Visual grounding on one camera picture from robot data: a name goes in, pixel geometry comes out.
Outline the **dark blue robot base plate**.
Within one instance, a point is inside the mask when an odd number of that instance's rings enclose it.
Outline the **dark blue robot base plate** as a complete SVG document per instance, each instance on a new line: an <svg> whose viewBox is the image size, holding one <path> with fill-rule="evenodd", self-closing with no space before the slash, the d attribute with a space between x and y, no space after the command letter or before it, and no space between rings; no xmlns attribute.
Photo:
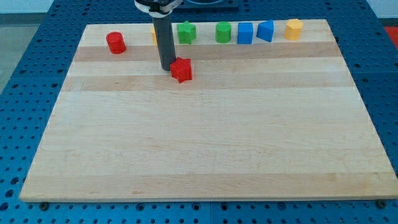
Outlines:
<svg viewBox="0 0 398 224"><path fill-rule="evenodd" d="M183 0L176 11L207 9L239 9L240 0Z"/></svg>

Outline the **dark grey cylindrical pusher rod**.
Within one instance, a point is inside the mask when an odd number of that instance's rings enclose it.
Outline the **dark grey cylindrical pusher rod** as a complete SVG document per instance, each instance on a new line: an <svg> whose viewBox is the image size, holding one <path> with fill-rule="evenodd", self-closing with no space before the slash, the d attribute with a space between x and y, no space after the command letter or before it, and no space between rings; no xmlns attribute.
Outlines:
<svg viewBox="0 0 398 224"><path fill-rule="evenodd" d="M153 18L153 24L161 67L170 71L170 65L176 61L172 16L168 14L162 18Z"/></svg>

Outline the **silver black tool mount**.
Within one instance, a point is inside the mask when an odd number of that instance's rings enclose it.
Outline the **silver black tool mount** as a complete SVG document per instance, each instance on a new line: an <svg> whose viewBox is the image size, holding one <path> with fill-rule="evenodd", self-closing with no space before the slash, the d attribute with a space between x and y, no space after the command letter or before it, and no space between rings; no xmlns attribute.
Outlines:
<svg viewBox="0 0 398 224"><path fill-rule="evenodd" d="M134 0L138 10L150 15L167 15L183 3L182 0Z"/></svg>

